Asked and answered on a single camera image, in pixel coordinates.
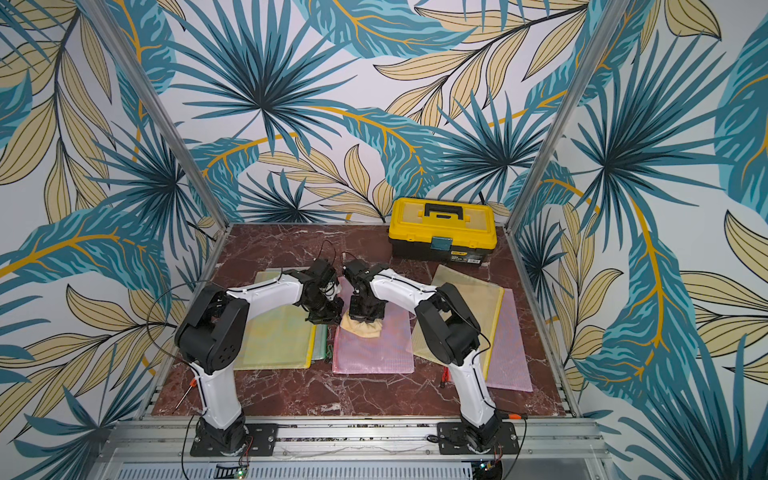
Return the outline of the cream wiping cloth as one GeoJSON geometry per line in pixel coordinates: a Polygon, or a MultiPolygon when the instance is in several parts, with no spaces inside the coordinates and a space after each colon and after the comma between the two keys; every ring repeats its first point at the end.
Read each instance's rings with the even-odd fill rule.
{"type": "Polygon", "coordinates": [[[341,317],[340,327],[350,334],[364,339],[379,338],[383,329],[383,320],[375,319],[372,322],[358,321],[350,317],[346,312],[341,317]]]}

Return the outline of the pink red-zip mesh bag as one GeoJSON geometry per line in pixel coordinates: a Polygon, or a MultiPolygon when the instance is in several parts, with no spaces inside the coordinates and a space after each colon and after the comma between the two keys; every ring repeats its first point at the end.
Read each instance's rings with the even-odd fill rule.
{"type": "Polygon", "coordinates": [[[410,313],[388,303],[378,337],[364,338],[345,328],[334,337],[334,374],[410,374],[414,372],[410,313]]]}

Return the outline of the yellow mesh document bag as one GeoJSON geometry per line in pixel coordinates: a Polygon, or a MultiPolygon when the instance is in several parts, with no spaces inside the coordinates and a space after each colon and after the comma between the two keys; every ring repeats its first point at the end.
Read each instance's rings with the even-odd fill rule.
{"type": "MultiPolygon", "coordinates": [[[[444,283],[451,283],[457,288],[478,321],[481,332],[491,341],[490,348],[479,355],[483,378],[487,380],[493,348],[492,341],[499,321],[505,295],[504,289],[494,283],[440,265],[437,267],[432,285],[441,286],[444,283]]],[[[416,357],[432,363],[441,363],[429,350],[425,336],[418,324],[415,325],[412,333],[412,349],[416,357]]]]}

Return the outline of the pink mesh document bag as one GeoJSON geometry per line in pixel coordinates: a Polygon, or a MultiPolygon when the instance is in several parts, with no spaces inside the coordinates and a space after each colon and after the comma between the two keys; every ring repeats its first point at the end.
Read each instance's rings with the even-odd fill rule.
{"type": "Polygon", "coordinates": [[[530,393],[533,386],[527,367],[514,294],[504,289],[504,299],[493,339],[489,387],[530,393]]]}

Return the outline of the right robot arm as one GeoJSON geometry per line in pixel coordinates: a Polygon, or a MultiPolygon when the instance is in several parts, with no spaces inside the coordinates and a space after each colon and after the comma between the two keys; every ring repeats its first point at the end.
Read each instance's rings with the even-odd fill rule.
{"type": "Polygon", "coordinates": [[[394,304],[413,313],[430,352],[446,365],[460,401],[464,443],[485,453],[496,443],[502,416],[490,398],[480,365],[481,327],[458,289],[410,280],[384,264],[355,259],[342,268],[352,287],[349,316],[373,321],[394,304]]]}

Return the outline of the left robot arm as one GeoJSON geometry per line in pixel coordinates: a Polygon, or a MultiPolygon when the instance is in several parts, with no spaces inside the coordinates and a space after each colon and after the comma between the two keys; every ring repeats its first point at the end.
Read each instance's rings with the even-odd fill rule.
{"type": "Polygon", "coordinates": [[[234,363],[249,320],[285,306],[307,313],[315,324],[339,324],[343,300],[333,264],[316,259],[305,269],[290,269],[276,278],[225,289],[203,288],[177,328],[174,343],[194,372],[202,402],[198,435],[223,452],[247,443],[245,415],[236,395],[234,363]]]}

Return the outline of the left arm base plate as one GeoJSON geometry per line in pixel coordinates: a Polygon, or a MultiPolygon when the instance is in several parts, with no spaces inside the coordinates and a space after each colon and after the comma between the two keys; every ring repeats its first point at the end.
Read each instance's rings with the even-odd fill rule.
{"type": "Polygon", "coordinates": [[[192,457],[271,457],[278,425],[273,423],[233,424],[219,430],[201,421],[188,452],[192,457]]]}

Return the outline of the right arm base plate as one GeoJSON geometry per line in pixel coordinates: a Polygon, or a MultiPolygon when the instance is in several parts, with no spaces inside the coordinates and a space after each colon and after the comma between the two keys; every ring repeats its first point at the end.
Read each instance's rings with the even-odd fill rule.
{"type": "Polygon", "coordinates": [[[486,429],[476,429],[463,422],[440,422],[435,436],[441,455],[516,454],[522,440],[522,434],[508,422],[486,429]]]}

